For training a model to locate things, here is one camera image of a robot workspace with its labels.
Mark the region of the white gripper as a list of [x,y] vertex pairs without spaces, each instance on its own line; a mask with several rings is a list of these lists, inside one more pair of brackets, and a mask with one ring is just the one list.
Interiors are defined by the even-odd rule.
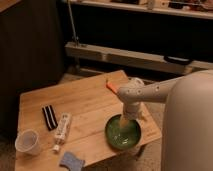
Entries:
[[131,120],[141,120],[142,119],[142,109],[141,103],[124,103],[123,104],[123,113],[120,117],[120,127],[125,127]]

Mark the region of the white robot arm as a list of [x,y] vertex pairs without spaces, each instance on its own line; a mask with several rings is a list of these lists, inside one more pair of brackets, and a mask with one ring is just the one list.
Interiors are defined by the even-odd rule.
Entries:
[[149,85],[133,78],[118,98],[128,119],[137,117],[142,102],[165,105],[162,171],[213,171],[213,70]]

